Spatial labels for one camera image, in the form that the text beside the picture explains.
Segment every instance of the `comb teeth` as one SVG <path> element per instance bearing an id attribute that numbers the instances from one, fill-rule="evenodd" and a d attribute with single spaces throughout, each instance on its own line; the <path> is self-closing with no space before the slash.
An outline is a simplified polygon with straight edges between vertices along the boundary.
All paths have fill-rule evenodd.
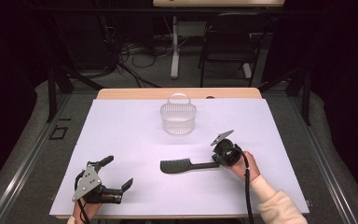
<path id="1" fill-rule="evenodd" d="M 161 161 L 159 168 L 165 174 L 178 174 L 188 171 L 190 168 L 190 159 L 182 159 L 177 161 Z"/>

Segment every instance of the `white paper sheet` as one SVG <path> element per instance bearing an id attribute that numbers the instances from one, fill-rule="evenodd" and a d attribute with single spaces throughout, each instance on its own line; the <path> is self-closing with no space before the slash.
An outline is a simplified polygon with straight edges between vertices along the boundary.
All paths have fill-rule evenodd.
<path id="1" fill-rule="evenodd" d="M 166 175 L 159 162 L 190 158 L 213 161 L 212 141 L 234 130 L 228 139 L 254 154 L 261 173 L 283 189 L 302 213 L 309 209 L 265 100 L 200 99 L 192 133 L 175 136 L 162 128 L 160 107 L 166 100 L 95 100 L 52 205 L 53 216 L 70 216 L 76 176 L 87 161 L 115 159 L 101 169 L 107 188 L 120 189 L 133 178 L 122 204 L 105 204 L 99 216 L 192 217 L 247 214 L 245 187 L 225 168 Z M 258 201 L 251 194 L 254 213 Z"/>

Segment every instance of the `human hand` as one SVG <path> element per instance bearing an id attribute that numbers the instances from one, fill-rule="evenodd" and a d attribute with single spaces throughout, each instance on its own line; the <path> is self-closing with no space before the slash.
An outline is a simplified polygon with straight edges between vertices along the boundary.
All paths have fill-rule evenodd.
<path id="1" fill-rule="evenodd" d="M 246 159 L 249 162 L 249 169 L 250 169 L 250 176 L 249 182 L 255 180 L 258 176 L 260 176 L 260 171 L 258 170 L 257 164 L 255 163 L 254 156 L 248 152 L 244 151 Z M 245 180 L 245 172 L 246 172 L 246 165 L 243 156 L 232 166 L 227 166 L 229 170 L 234 172 L 234 174 L 241 180 Z"/>
<path id="2" fill-rule="evenodd" d="M 85 204 L 83 198 L 80 199 L 82 204 Z M 102 204 L 101 203 L 86 203 L 86 205 L 84 205 L 84 210 L 86 211 L 86 215 L 87 218 L 89 219 L 89 221 L 91 221 L 95 215 L 97 215 L 98 211 L 100 210 Z M 78 202 L 75 202 L 75 208 L 74 208 L 74 213 L 72 214 L 72 216 L 76 219 L 76 224 L 83 224 L 84 222 L 82 221 L 85 220 L 83 214 L 81 214 L 81 218 L 80 218 L 80 214 L 81 214 L 81 210 L 79 207 Z"/>

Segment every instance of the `chair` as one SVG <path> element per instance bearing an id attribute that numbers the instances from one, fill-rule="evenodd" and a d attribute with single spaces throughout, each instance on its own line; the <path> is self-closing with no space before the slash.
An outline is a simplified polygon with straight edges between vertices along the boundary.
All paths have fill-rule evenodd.
<path id="1" fill-rule="evenodd" d="M 203 87 L 205 62 L 208 63 L 251 63 L 252 86 L 258 55 L 264 37 L 272 22 L 264 14 L 220 13 L 212 16 L 205 25 L 204 41 L 200 55 L 200 86 Z M 250 33 L 260 33 L 251 38 Z"/>

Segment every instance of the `clear plastic container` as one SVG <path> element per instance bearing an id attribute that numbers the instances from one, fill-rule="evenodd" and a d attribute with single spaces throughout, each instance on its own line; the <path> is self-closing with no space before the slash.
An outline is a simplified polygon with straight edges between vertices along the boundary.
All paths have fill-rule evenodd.
<path id="1" fill-rule="evenodd" d="M 186 100 L 186 103 L 173 103 L 173 101 L 183 102 L 183 99 Z M 187 95 L 175 93 L 168 98 L 167 104 L 160 109 L 163 128 L 171 134 L 191 133 L 195 126 L 196 113 L 197 108 L 191 104 Z"/>

